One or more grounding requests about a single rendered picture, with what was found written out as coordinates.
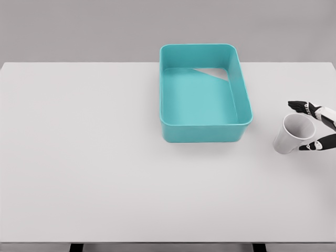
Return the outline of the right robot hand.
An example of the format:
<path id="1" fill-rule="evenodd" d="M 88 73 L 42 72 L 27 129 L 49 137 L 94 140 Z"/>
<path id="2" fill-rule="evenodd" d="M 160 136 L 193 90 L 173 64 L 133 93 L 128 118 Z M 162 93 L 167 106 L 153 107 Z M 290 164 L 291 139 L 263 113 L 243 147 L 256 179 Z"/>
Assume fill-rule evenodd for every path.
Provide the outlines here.
<path id="1" fill-rule="evenodd" d="M 335 131 L 306 145 L 299 146 L 300 151 L 324 151 L 336 149 L 336 111 L 307 101 L 288 101 L 288 106 L 297 113 L 304 113 Z"/>

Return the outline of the white paper cup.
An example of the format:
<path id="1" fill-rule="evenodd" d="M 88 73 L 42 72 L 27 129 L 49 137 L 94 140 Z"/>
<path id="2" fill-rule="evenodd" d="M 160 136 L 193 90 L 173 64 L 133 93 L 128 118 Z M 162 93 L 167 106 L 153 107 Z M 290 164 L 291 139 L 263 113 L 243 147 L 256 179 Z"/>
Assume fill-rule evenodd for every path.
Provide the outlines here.
<path id="1" fill-rule="evenodd" d="M 316 132 L 313 122 L 303 114 L 292 113 L 283 118 L 281 127 L 273 141 L 274 150 L 288 154 L 304 141 L 310 140 Z"/>

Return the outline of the teal rectangular plastic basket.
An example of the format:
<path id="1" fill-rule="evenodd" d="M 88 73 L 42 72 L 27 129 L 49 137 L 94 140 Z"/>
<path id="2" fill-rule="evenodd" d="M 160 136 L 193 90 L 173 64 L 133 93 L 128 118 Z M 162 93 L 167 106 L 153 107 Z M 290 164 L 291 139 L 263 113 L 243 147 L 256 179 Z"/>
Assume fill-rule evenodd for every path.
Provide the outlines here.
<path id="1" fill-rule="evenodd" d="M 241 139 L 253 121 L 253 111 L 234 46 L 164 45 L 159 69 L 159 117 L 165 141 Z"/>

